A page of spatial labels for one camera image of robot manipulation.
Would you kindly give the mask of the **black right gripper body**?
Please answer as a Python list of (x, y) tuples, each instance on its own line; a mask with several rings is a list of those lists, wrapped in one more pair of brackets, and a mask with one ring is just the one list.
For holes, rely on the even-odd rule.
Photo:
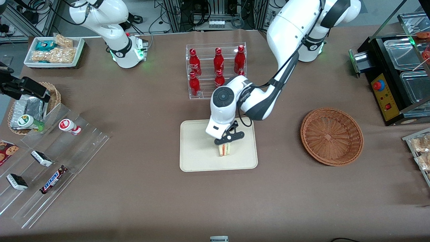
[(20, 99), (22, 96), (22, 84), (24, 79), (0, 78), (1, 93), (13, 99)]

